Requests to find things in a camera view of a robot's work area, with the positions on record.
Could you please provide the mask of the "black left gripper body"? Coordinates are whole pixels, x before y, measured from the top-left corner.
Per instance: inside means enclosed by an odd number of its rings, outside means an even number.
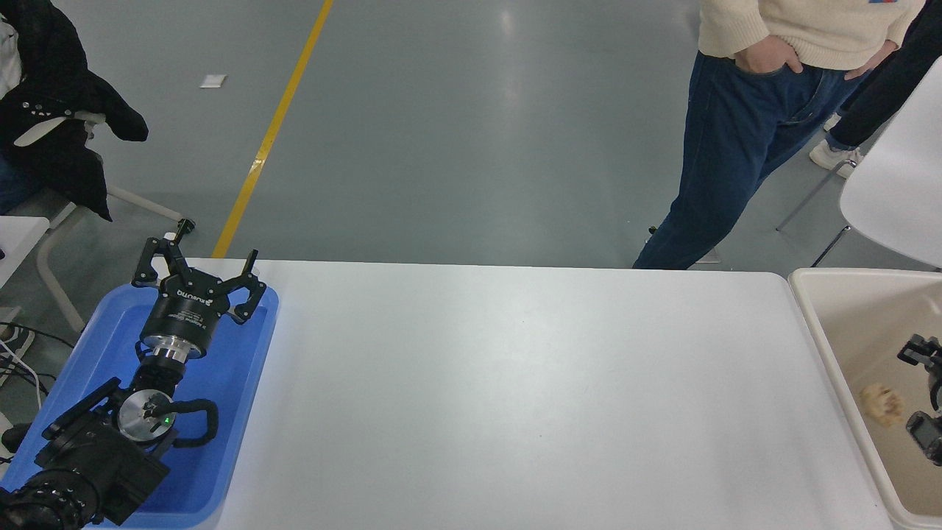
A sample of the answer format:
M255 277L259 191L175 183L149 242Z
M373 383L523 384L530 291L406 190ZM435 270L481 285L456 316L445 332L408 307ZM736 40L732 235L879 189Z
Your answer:
M139 339L152 346L159 336L175 336L194 347L208 347L229 308L227 295L218 290L221 282L195 268L164 278Z

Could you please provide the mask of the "person's left hand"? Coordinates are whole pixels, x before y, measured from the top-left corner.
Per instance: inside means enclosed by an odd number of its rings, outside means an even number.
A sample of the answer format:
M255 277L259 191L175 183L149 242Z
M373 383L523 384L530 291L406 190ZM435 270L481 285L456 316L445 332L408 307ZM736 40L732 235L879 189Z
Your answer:
M877 68L881 63L883 63L886 58L890 57L895 51L899 49L898 43L895 43L894 40L885 40L881 47L875 51L875 53L868 58L868 60L862 64L857 69L847 71L844 75L844 80L857 80L859 77L864 77L869 71Z

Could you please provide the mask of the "person's right hand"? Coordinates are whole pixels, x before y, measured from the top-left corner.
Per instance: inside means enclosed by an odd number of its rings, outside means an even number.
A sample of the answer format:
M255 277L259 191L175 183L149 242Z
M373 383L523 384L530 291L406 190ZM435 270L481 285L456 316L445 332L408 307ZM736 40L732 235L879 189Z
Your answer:
M751 74L770 74L786 67L795 74L803 73L804 67L797 51L787 41L774 35L751 44L733 54L734 64Z

